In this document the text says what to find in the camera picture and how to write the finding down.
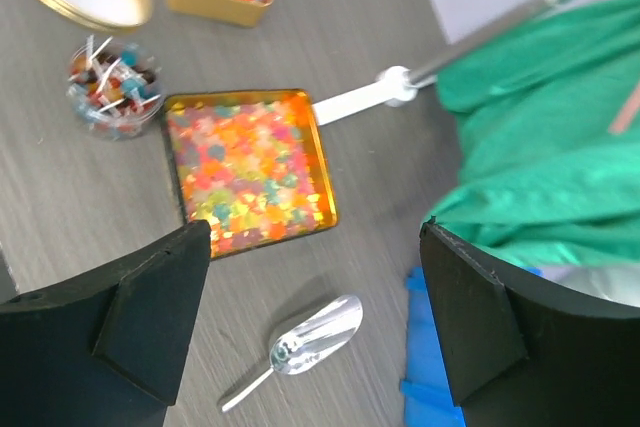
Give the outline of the green cloth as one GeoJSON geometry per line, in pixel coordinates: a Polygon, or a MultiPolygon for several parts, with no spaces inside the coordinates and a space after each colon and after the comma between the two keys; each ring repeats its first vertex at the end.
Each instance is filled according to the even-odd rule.
{"type": "Polygon", "coordinates": [[[437,77],[457,126],[457,186],[429,218],[520,267],[639,258],[639,0],[526,22],[437,77]]]}

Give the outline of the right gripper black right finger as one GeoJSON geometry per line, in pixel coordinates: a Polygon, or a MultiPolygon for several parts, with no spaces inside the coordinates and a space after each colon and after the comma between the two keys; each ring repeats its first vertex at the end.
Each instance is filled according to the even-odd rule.
{"type": "Polygon", "coordinates": [[[635,426],[639,311],[491,256],[435,221],[420,256],[453,402],[470,426],[635,426]]]}

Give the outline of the clear glass jar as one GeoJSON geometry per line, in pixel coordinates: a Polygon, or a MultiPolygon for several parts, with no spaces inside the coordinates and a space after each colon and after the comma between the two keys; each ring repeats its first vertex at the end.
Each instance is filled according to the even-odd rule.
{"type": "Polygon", "coordinates": [[[90,35],[71,57],[66,94],[89,133],[110,140],[135,138],[163,102],[160,65],[136,43],[90,35]]]}

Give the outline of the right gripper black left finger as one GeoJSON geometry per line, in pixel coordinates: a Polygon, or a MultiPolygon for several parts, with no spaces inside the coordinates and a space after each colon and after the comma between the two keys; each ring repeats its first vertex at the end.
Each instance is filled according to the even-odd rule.
{"type": "Polygon", "coordinates": [[[210,228],[1,306],[5,426],[160,426],[176,403],[210,263],[210,228]]]}

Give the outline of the silver metal scoop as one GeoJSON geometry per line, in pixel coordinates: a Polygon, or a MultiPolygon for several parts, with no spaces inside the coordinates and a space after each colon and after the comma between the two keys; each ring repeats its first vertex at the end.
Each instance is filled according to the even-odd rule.
{"type": "Polygon", "coordinates": [[[309,371],[350,342],[363,317],[360,298],[347,294],[312,314],[289,319],[286,329],[280,326],[272,333],[266,362],[241,388],[220,400],[220,411],[231,411],[272,374],[294,376],[309,371]]]}

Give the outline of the blue plastic bin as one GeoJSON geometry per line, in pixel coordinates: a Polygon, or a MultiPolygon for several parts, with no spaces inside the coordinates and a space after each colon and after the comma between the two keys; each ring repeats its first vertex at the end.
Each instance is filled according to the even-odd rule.
{"type": "Polygon", "coordinates": [[[450,253],[407,277],[407,371],[400,386],[406,425],[534,422],[535,388],[526,376],[539,358],[526,344],[511,293],[496,271],[544,282],[499,260],[484,266],[450,253]]]}

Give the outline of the white cloth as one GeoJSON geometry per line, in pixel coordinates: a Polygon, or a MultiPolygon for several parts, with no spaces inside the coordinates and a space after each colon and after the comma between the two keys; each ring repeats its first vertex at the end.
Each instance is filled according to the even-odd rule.
{"type": "Polygon", "coordinates": [[[638,263],[541,266],[542,276],[556,284],[607,301],[640,306],[638,263]]]}

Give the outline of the gold tin of gummy candies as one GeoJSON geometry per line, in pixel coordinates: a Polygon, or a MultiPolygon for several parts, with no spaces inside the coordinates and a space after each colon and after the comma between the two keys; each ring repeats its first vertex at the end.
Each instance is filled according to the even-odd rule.
{"type": "Polygon", "coordinates": [[[174,94],[161,127],[179,215],[227,257],[335,227],[338,212],[309,94],[174,94]]]}

